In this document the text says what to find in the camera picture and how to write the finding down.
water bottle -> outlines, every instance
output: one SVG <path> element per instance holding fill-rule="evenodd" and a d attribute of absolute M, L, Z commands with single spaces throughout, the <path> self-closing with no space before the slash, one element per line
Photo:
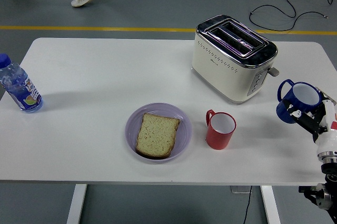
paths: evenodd
<path fill-rule="evenodd" d="M 43 100 L 27 73 L 7 54 L 0 54 L 0 82 L 24 112 L 36 112 Z"/>

plate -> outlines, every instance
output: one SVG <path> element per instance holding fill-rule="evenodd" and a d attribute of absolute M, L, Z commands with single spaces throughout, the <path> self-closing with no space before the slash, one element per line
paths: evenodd
<path fill-rule="evenodd" d="M 154 160 L 142 157 L 141 155 L 136 153 L 137 136 L 141 128 L 143 114 L 145 112 L 180 119 L 180 124 L 178 126 L 177 133 L 175 136 L 174 147 L 168 158 Z M 139 157 L 154 162 L 163 162 L 177 157 L 186 149 L 192 137 L 192 125 L 189 117 L 187 117 L 187 115 L 178 107 L 166 103 L 152 103 L 142 106 L 139 109 L 137 109 L 134 113 L 132 113 L 125 126 L 125 136 L 127 144 L 130 146 L 131 150 L 134 153 L 136 153 Z"/>

gray floor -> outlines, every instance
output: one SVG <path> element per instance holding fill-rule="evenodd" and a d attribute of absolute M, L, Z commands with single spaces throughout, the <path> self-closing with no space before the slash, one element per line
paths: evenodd
<path fill-rule="evenodd" d="M 300 33 L 267 33 L 264 36 L 273 41 L 318 42 L 337 68 L 336 2 L 330 5 L 326 0 L 289 1 L 298 15 L 317 11 L 329 18 L 304 15 L 293 29 Z M 293 14 L 285 0 L 94 0 L 82 8 L 72 8 L 70 2 L 1 0 L 0 52 L 21 62 L 32 41 L 39 37 L 192 40 L 193 31 L 149 31 L 146 28 L 195 28 L 219 14 L 236 18 L 253 30 L 261 30 L 249 21 L 249 14 L 264 4 Z M 253 18 L 258 24 L 277 30 L 291 27 L 294 21 L 266 8 L 256 11 Z M 65 29 L 50 30 L 48 26 Z M 71 28 L 74 26 L 138 29 L 75 31 Z M 316 74 L 324 77 L 324 72 Z M 73 184 L 0 183 L 0 223 L 66 223 L 73 190 Z M 266 223 L 259 188 L 254 187 L 253 191 L 246 223 Z M 297 188 L 274 187 L 274 191 L 282 224 L 333 223 L 325 211 L 307 201 Z M 243 223 L 246 204 L 247 195 L 231 194 L 229 187 L 91 185 L 81 223 Z"/>

slice of bread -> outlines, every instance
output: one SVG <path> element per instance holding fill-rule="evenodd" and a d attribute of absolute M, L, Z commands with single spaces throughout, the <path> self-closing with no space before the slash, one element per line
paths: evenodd
<path fill-rule="evenodd" d="M 174 147 L 180 120 L 144 113 L 139 130 L 136 152 L 149 159 L 165 159 Z"/>

red mug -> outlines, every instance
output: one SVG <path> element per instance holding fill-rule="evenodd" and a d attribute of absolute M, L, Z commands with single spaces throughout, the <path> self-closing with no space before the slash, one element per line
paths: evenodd
<path fill-rule="evenodd" d="M 228 113 L 209 110 L 206 113 L 206 124 L 208 126 L 207 144 L 218 150 L 226 148 L 236 129 L 235 119 Z"/>

